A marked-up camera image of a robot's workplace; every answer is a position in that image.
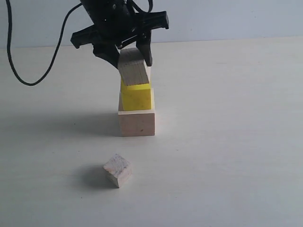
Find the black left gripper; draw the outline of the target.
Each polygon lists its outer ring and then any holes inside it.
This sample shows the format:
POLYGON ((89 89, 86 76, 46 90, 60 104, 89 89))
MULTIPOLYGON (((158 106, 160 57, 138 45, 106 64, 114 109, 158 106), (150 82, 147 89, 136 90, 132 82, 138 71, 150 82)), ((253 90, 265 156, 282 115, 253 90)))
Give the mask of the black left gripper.
POLYGON ((169 29, 166 11, 151 12, 152 0, 147 12, 132 0, 82 0, 81 4, 93 25, 72 34, 75 48, 93 44, 93 54, 118 69, 118 49, 136 42, 147 66, 152 66, 151 31, 169 29))

